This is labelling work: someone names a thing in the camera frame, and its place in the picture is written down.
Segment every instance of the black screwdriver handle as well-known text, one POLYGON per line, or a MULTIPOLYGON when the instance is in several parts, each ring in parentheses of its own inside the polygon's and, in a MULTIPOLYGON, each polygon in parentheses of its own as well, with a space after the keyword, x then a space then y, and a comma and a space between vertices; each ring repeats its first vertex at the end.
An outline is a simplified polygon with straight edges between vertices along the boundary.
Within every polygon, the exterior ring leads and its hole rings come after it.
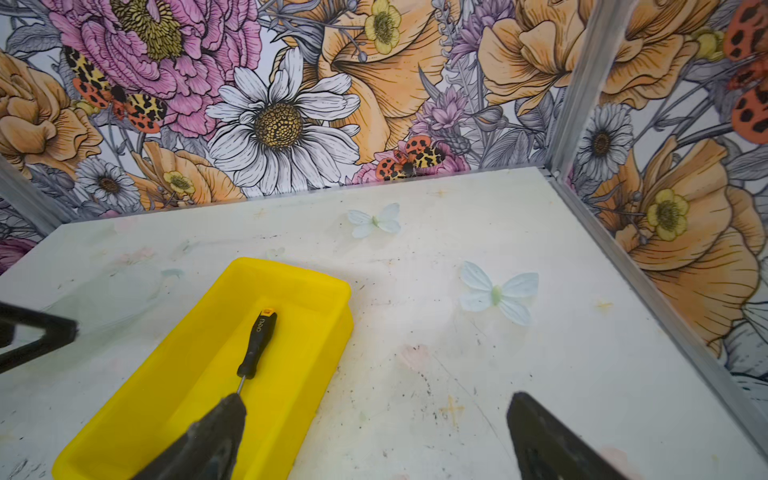
POLYGON ((262 310, 259 318, 253 324, 248 339, 248 350, 245 352, 245 359, 237 367, 237 376, 252 379, 256 375, 256 365, 264 353, 267 343, 272 339, 277 323, 277 313, 272 309, 262 310))

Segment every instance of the orange flower illustration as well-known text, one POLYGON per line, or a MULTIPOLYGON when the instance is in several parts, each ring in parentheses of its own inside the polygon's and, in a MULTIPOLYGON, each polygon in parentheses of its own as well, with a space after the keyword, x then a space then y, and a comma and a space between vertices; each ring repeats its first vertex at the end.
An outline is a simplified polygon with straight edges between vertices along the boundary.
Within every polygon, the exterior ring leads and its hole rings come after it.
MULTIPOLYGON (((668 96, 680 69, 699 44, 686 39, 707 20, 717 0, 659 2, 641 0, 603 85, 601 103, 643 108, 648 100, 668 96)), ((594 0, 524 0, 515 18, 486 27, 478 59, 486 76, 491 104, 529 98, 524 114, 552 87, 565 87, 581 55, 585 25, 594 0)))
POLYGON ((28 164, 46 164, 75 178, 104 138, 73 108, 54 78, 0 51, 0 154, 31 178, 28 164))
POLYGON ((245 195, 221 170, 184 150, 170 151, 157 142, 144 144, 148 157, 133 153, 146 179, 132 176, 145 210, 242 200, 245 195))
MULTIPOLYGON (((458 2, 450 3, 452 17, 457 20, 458 2)), ((391 150, 406 137, 416 112, 429 98, 419 78, 419 67, 434 84, 442 79, 447 58, 442 55, 445 47, 440 45, 439 22, 430 2, 362 0, 354 12, 338 16, 342 5, 345 2, 325 0, 301 13, 338 27, 325 28, 319 61, 305 65, 304 81, 312 85, 339 73, 352 76, 352 87, 345 93, 359 95, 360 107, 331 125, 361 126, 353 140, 360 147, 357 163, 366 164, 375 160, 375 152, 391 150)), ((286 42, 291 47, 297 45, 290 38, 286 42)), ((276 65, 281 56, 275 59, 276 65)))
POLYGON ((630 151, 593 197, 610 196, 596 204, 600 221, 719 355, 720 337, 757 288, 766 236, 752 196, 728 185, 724 147, 702 140, 672 167, 676 149, 667 139, 643 178, 630 151))

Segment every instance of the pink peony illustration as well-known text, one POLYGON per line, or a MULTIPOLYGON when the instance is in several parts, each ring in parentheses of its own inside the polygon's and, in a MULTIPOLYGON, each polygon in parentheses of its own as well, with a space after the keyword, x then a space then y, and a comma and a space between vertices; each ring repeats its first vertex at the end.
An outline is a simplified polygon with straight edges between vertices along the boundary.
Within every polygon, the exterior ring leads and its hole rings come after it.
POLYGON ((235 67, 261 53, 253 0, 42 0, 61 42, 108 80, 168 104, 164 120, 185 137, 208 135, 205 115, 235 67))
POLYGON ((0 273, 11 268, 35 245, 37 243, 28 238, 8 237, 5 240, 0 240, 0 273))
MULTIPOLYGON (((422 175, 454 174, 456 172, 470 170, 470 166, 467 163, 467 160, 465 160, 464 157, 460 155, 454 154, 447 143, 438 141, 434 143, 434 147, 445 155, 445 159, 439 165, 435 165, 434 167, 416 168, 415 175, 417 177, 422 175)), ((405 141, 399 141, 397 148, 402 153, 405 153, 405 141)), ((346 185, 359 185, 369 184, 372 182, 383 182, 384 180, 376 176, 376 167, 379 166, 380 161, 385 159, 397 161, 394 150, 379 152, 373 154, 373 157, 376 159, 375 161, 369 164, 363 164, 363 166, 361 166, 360 169, 355 172, 354 175, 352 175, 352 178, 347 177, 344 183, 346 185)))

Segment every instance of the white daisy illustration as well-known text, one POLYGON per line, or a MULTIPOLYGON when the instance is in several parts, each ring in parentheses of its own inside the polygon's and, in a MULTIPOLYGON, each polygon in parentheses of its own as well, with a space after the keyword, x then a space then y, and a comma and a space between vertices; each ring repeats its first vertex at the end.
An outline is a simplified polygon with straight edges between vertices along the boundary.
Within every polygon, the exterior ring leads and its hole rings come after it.
POLYGON ((140 201, 136 183, 116 165, 89 157, 74 172, 78 183, 100 202, 131 211, 140 201))
POLYGON ((632 147, 632 120, 629 107, 598 105, 579 141, 576 167, 579 175, 603 182, 619 172, 632 147))
POLYGON ((351 77, 337 74, 300 91, 303 67, 299 49, 288 50, 269 87, 255 71, 235 68, 237 87, 224 85, 224 102, 206 110, 226 122, 208 143, 209 156, 248 197, 338 183, 336 162, 360 158, 352 140, 358 125, 327 126, 360 105, 357 95, 344 94, 351 77))

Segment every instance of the light blue butterfly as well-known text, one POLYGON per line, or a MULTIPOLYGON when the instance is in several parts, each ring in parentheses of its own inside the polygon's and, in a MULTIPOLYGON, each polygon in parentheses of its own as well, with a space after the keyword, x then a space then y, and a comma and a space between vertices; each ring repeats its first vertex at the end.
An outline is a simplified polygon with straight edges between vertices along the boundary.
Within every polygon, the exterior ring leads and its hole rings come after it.
POLYGON ((360 210, 350 210, 347 214, 349 222, 357 225, 352 230, 352 236, 355 238, 364 238, 371 234, 376 227, 387 233, 398 233, 400 223, 397 221, 397 214, 400 213, 400 204, 389 204, 380 214, 371 217, 360 210))
POLYGON ((464 262, 462 281, 472 289, 459 297, 459 302, 468 312, 481 312, 491 305, 498 308, 518 325, 531 324, 531 313, 518 301, 538 292, 538 273, 521 273, 502 286, 494 286, 488 275, 472 262, 464 262))

